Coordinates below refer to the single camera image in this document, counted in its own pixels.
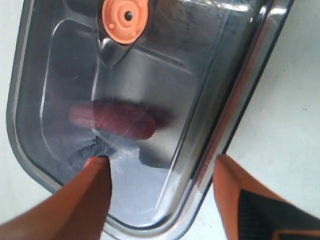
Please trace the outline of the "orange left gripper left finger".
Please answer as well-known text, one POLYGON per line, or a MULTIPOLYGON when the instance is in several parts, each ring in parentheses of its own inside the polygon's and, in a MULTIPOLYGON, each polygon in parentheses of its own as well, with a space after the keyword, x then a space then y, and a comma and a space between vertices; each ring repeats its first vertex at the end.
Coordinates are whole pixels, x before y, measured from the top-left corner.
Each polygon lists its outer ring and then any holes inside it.
POLYGON ((112 197, 110 161, 90 157, 55 194, 0 226, 2 240, 99 240, 112 197))

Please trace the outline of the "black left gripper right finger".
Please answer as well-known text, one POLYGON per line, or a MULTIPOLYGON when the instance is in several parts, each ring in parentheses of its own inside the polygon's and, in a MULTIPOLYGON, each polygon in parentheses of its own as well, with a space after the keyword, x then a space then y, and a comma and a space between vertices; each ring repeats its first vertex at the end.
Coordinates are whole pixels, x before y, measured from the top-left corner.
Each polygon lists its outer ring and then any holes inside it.
POLYGON ((318 240, 320 220, 287 202, 220 154, 213 194, 229 240, 318 240))

